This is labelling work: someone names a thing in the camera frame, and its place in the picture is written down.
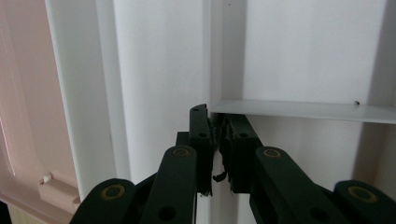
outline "white metal surface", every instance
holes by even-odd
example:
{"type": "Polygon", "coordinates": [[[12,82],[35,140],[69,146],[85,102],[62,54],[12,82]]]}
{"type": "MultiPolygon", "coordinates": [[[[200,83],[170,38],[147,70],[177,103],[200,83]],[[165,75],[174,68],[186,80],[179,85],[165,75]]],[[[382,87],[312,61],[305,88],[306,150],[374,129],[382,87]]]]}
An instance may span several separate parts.
{"type": "Polygon", "coordinates": [[[396,108],[372,105],[341,105],[251,100],[222,100],[212,112],[307,119],[340,119],[396,124],[396,108]]]}

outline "round bolt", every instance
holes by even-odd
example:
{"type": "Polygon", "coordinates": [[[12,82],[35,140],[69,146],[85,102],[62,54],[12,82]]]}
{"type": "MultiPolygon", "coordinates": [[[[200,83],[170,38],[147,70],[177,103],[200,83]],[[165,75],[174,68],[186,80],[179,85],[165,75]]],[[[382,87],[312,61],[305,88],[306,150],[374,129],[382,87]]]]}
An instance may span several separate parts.
{"type": "Polygon", "coordinates": [[[105,201],[113,201],[121,198],[125,193],[125,187],[123,185],[110,185],[102,190],[100,196],[105,201]]]}
{"type": "Polygon", "coordinates": [[[275,149],[265,149],[263,152],[264,156],[270,157],[270,158],[280,158],[280,152],[275,149]]]}
{"type": "Polygon", "coordinates": [[[172,151],[172,154],[176,157],[188,157],[190,152],[186,148],[176,148],[172,151]]]}
{"type": "Polygon", "coordinates": [[[378,198],[370,190],[359,186],[351,186],[347,188],[347,192],[364,203],[376,203],[378,201],[378,198]]]}

